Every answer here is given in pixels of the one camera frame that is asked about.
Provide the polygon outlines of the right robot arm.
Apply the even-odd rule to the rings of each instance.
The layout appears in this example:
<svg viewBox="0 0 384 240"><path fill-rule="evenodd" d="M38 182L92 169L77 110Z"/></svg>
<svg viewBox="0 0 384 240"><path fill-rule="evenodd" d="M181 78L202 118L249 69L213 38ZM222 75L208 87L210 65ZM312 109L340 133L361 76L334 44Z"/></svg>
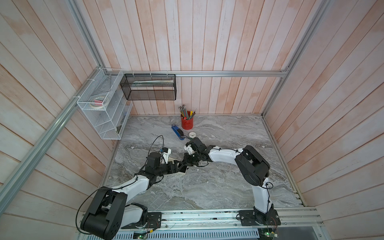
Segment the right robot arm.
<svg viewBox="0 0 384 240"><path fill-rule="evenodd" d="M193 138L186 143L187 153L183 163L188 166L199 166L200 162L227 163L236 165L243 178L252 186L254 195L254 212L258 222L266 222L273 210L269 182L270 164L252 146L242 149L220 148L214 145L206 146L199 138Z"/></svg>

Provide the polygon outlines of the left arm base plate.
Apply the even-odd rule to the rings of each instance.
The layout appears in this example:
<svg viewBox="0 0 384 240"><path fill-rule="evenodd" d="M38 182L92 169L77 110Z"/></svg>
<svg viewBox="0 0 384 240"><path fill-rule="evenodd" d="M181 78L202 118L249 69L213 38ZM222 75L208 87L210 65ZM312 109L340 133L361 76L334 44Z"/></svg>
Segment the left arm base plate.
<svg viewBox="0 0 384 240"><path fill-rule="evenodd" d="M161 227L162 213L150 212L144 213L143 217L137 223L131 223L129 225L121 227L121 229L130 230L156 230Z"/></svg>

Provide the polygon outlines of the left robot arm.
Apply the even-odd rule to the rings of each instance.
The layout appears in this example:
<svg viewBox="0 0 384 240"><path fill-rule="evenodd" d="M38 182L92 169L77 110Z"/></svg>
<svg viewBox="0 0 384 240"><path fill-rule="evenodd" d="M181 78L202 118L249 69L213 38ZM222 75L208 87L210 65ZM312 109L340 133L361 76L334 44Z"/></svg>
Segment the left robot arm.
<svg viewBox="0 0 384 240"><path fill-rule="evenodd" d="M91 193L94 198L80 222L79 213L76 213L75 224L79 233L111 240L121 227L131 224L148 226L148 208L129 201L158 184L159 177L187 169L186 161L169 161L167 155L164 151L149 153L144 166L131 180L112 188L101 187Z"/></svg>

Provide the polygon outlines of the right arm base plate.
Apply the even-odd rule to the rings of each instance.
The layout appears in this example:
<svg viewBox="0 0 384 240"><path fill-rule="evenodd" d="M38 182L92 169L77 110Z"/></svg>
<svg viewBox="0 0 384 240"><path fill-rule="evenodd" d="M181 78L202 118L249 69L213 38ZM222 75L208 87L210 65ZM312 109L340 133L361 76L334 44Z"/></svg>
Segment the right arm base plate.
<svg viewBox="0 0 384 240"><path fill-rule="evenodd" d="M280 226L281 220L278 212L271 208L266 214L253 210L239 211L238 218L241 221L242 226Z"/></svg>

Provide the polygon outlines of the cream jewelry box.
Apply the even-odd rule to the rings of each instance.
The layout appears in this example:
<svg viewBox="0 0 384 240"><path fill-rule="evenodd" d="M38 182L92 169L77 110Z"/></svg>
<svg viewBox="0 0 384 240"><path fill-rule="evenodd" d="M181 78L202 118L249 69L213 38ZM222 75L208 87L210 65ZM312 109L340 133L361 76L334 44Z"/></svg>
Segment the cream jewelry box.
<svg viewBox="0 0 384 240"><path fill-rule="evenodd" d="M188 165L184 162L173 161L168 162L168 174L183 173L187 171Z"/></svg>

